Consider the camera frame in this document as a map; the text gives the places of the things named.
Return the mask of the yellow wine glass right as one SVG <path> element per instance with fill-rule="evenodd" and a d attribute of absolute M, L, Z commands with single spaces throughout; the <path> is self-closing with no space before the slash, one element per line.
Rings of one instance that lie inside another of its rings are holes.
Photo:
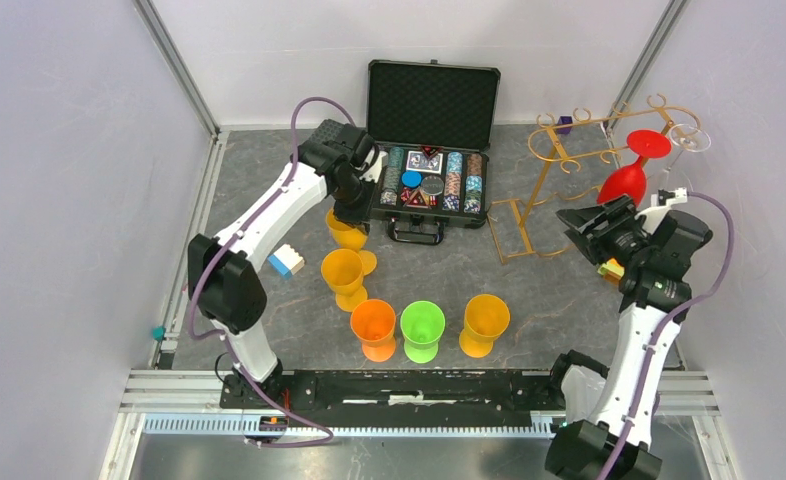
<path fill-rule="evenodd" d="M 510 320 L 510 309 L 498 296 L 480 294 L 473 297 L 464 311 L 464 327 L 459 335 L 461 350 L 472 358 L 487 356 Z"/>

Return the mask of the yellow wine glass back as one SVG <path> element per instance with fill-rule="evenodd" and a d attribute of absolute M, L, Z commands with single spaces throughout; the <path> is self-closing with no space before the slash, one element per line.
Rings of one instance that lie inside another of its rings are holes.
<path fill-rule="evenodd" d="M 334 209 L 330 208 L 326 214 L 326 225 L 335 243 L 341 247 L 356 252 L 362 262 L 362 269 L 365 275 L 373 273 L 377 267 L 376 255 L 364 248 L 368 234 L 363 230 L 350 226 L 334 215 Z"/>

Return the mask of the orange plastic wine glass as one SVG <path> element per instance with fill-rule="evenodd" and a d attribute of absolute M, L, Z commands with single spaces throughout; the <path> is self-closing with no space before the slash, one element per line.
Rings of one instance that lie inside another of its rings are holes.
<path fill-rule="evenodd" d="M 368 360 L 382 363 L 394 355 L 396 318 L 393 307 L 380 299 L 366 300 L 354 309 L 350 327 Z"/>

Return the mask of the red triangle all-in marker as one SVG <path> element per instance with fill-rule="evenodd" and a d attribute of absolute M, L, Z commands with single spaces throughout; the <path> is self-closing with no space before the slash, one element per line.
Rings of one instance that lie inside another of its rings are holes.
<path fill-rule="evenodd" d="M 410 192 L 408 199 L 405 201 L 405 205 L 412 208 L 431 208 L 433 206 L 432 199 L 432 196 L 426 194 L 421 189 L 417 189 Z"/>

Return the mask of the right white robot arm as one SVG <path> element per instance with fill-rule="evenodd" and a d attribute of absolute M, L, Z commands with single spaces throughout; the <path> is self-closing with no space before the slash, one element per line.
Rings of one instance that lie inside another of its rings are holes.
<path fill-rule="evenodd" d="M 693 297 L 683 278 L 713 232 L 667 204 L 638 211 L 627 195 L 556 216 L 591 264 L 614 259 L 624 273 L 611 364 L 570 351 L 546 382 L 549 400 L 565 408 L 566 423 L 557 429 L 545 468 L 561 479 L 656 479 L 662 461 L 650 447 L 658 384 Z"/>

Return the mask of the red plastic wine glass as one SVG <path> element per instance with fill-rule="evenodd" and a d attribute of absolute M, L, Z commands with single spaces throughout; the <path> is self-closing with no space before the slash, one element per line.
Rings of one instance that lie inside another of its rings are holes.
<path fill-rule="evenodd" d="M 666 157 L 672 150 L 664 134 L 648 129 L 631 132 L 627 136 L 627 146 L 638 158 L 634 163 L 617 169 L 606 179 L 597 197 L 600 205 L 627 195 L 635 206 L 639 206 L 647 188 L 644 172 L 646 162 Z"/>

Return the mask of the playing card deck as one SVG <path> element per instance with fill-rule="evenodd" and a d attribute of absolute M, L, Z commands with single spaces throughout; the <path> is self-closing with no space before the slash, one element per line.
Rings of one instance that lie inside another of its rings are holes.
<path fill-rule="evenodd" d="M 444 154 L 436 153 L 429 157 L 423 151 L 409 150 L 406 155 L 405 169 L 427 174 L 440 174 L 443 170 Z"/>

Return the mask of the clear wine glass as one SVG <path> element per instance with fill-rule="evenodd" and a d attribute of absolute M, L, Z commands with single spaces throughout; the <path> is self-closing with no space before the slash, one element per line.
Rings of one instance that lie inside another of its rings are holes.
<path fill-rule="evenodd" d="M 664 167 L 651 177 L 653 192 L 672 191 L 679 187 L 674 171 L 678 161 L 686 154 L 697 154 L 708 150 L 712 140 L 707 132 L 691 124 L 676 124 L 666 137 L 673 146 L 673 152 L 665 161 Z"/>

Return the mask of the yellow wine glass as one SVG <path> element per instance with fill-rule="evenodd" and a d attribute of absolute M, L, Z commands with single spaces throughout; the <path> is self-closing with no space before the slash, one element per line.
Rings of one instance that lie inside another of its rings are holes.
<path fill-rule="evenodd" d="M 323 259 L 321 274 L 341 310 L 352 312 L 367 300 L 368 293 L 363 285 L 363 262 L 357 252 L 348 249 L 330 252 Z"/>
<path fill-rule="evenodd" d="M 364 248 L 368 234 L 363 230 L 350 226 L 334 215 L 334 209 L 330 208 L 326 214 L 326 225 L 335 243 L 341 247 L 356 252 L 362 262 L 362 269 L 365 275 L 373 273 L 377 267 L 376 255 Z"/>
<path fill-rule="evenodd" d="M 459 335 L 461 350 L 472 358 L 487 356 L 510 320 L 510 309 L 498 296 L 480 294 L 473 297 L 464 311 L 464 327 Z"/>

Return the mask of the green plastic wine glass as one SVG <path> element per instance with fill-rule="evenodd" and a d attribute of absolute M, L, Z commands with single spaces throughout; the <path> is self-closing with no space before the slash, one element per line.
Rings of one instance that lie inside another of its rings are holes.
<path fill-rule="evenodd" d="M 432 361 L 445 330 L 445 315 L 433 302 L 420 300 L 409 304 L 400 316 L 406 356 L 414 363 Z"/>

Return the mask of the teal small object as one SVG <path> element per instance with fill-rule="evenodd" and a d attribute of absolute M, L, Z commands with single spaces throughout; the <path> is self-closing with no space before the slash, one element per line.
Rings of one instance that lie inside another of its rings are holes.
<path fill-rule="evenodd" d="M 156 326 L 151 330 L 151 336 L 154 341 L 162 342 L 166 335 L 166 329 L 163 326 Z"/>

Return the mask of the blue round chip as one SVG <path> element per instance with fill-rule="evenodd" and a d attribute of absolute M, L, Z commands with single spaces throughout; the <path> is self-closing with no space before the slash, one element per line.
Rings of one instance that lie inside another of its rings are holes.
<path fill-rule="evenodd" d="M 415 189 L 422 183 L 423 176 L 418 171 L 405 171 L 401 176 L 401 181 L 404 187 Z"/>

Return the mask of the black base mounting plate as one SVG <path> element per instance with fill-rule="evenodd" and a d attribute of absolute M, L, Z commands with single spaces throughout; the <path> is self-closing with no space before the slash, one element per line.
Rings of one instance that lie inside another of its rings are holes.
<path fill-rule="evenodd" d="M 548 371 L 295 370 L 270 380 L 262 399 L 236 372 L 222 379 L 223 410 L 289 412 L 297 427 L 523 427 L 566 401 Z"/>

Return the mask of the orange green toy brick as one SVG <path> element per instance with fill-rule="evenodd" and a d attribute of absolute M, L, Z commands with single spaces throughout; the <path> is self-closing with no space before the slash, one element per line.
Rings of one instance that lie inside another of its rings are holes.
<path fill-rule="evenodd" d="M 597 273 L 604 280 L 618 286 L 625 274 L 625 269 L 615 258 L 611 258 L 607 262 L 599 265 Z"/>

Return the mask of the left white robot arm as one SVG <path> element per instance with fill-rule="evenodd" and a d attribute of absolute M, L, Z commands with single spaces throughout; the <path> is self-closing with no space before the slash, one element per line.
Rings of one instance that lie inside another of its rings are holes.
<path fill-rule="evenodd" d="M 244 214 L 215 236 L 194 236 L 187 247 L 187 283 L 192 313 L 209 319 L 224 336 L 244 392 L 259 407 L 283 394 L 280 364 L 260 322 L 267 295 L 258 273 L 282 238 L 310 209 L 334 200 L 337 220 L 358 228 L 370 220 L 381 164 L 370 134 L 351 124 L 324 121 L 290 155 L 274 183 Z"/>

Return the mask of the blue white toy brick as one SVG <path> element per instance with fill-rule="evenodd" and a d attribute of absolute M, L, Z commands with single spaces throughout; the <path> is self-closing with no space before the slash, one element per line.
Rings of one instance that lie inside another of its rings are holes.
<path fill-rule="evenodd" d="M 290 244 L 278 247 L 267 261 L 284 278 L 295 276 L 306 264 L 305 258 Z"/>

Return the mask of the purple small block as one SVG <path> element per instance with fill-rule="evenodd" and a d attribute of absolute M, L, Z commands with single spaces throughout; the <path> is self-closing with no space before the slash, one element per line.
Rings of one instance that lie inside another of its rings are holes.
<path fill-rule="evenodd" d="M 561 115 L 556 122 L 555 131 L 558 135 L 568 135 L 572 130 L 574 118 L 571 115 Z"/>

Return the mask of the black poker chip case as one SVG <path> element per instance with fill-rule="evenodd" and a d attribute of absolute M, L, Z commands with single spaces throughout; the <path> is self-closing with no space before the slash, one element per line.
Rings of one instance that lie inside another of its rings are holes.
<path fill-rule="evenodd" d="M 373 60 L 368 65 L 366 127 L 388 153 L 371 216 L 397 242 L 436 246 L 449 227 L 478 229 L 489 210 L 488 150 L 501 73 L 494 67 Z M 440 174 L 401 181 L 409 150 L 444 154 Z M 405 205 L 410 192 L 433 197 L 431 208 Z"/>

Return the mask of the yellow wine glass middle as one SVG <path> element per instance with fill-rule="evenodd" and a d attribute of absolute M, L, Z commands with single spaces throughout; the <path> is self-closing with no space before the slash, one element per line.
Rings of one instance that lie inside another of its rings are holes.
<path fill-rule="evenodd" d="M 363 285 L 363 262 L 357 252 L 348 249 L 330 252 L 323 259 L 321 274 L 341 310 L 352 312 L 367 300 L 368 293 Z"/>

